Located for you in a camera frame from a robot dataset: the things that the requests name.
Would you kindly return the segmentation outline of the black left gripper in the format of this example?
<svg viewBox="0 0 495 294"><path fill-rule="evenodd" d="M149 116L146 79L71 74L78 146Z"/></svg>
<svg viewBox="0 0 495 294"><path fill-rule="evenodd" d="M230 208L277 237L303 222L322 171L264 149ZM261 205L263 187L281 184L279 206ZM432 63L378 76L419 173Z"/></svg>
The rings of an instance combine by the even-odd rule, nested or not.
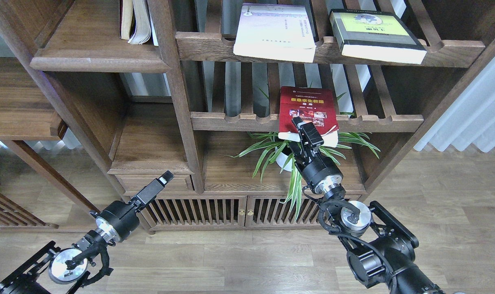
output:
<svg viewBox="0 0 495 294"><path fill-rule="evenodd" d="M112 202L100 214L97 214L96 233L106 242L110 240L123 242L126 240L139 225L137 213L145 209L173 178L174 175L171 171L166 171L133 196L130 202Z"/></svg>

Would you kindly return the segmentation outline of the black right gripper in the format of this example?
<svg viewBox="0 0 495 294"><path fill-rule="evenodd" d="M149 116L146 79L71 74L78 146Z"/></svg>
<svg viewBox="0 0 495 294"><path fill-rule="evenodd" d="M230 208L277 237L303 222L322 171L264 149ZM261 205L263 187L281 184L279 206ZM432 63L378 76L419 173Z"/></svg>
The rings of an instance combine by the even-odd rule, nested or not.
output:
<svg viewBox="0 0 495 294"><path fill-rule="evenodd" d="M300 143L290 142L295 166L303 179L316 195L344 195L341 186L343 174L334 161L320 152L324 143L318 130L311 122L304 122L300 117L293 117L292 123L300 136Z"/></svg>

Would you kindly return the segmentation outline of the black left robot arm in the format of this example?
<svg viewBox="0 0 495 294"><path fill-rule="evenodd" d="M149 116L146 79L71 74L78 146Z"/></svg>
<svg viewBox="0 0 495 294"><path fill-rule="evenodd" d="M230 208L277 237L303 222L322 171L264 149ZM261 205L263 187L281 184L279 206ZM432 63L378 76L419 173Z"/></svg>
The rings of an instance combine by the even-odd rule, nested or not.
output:
<svg viewBox="0 0 495 294"><path fill-rule="evenodd" d="M123 242L139 225L138 213L151 203L174 175L166 171L124 203L114 201L101 212L91 212L96 229L90 230L68 249L51 241L0 282L0 294L47 294L37 279L46 270L54 283L72 283L74 294L79 288L111 275L108 246Z"/></svg>

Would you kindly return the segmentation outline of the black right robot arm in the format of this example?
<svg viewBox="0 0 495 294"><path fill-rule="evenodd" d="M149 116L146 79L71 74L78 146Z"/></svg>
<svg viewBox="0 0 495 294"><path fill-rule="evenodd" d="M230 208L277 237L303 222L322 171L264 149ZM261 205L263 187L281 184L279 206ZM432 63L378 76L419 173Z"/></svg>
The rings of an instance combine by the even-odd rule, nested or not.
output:
<svg viewBox="0 0 495 294"><path fill-rule="evenodd" d="M299 117L292 122L300 136L300 143L290 144L295 166L311 192L322 195L316 200L318 222L344 245L355 278L366 288L385 283L392 294L441 294L414 263L419 246L414 234L376 201L347 201L343 175L321 154L323 139L314 124Z"/></svg>

